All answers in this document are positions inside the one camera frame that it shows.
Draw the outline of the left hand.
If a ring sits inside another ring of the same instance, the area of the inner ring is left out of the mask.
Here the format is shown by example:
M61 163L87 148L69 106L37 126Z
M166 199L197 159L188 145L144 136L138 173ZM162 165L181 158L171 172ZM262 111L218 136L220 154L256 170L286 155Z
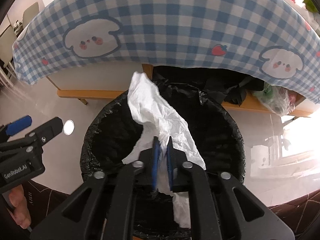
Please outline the left hand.
M31 217L22 185L11 189L8 198L13 206L13 211L11 212L12 218L21 228L27 229L31 224Z

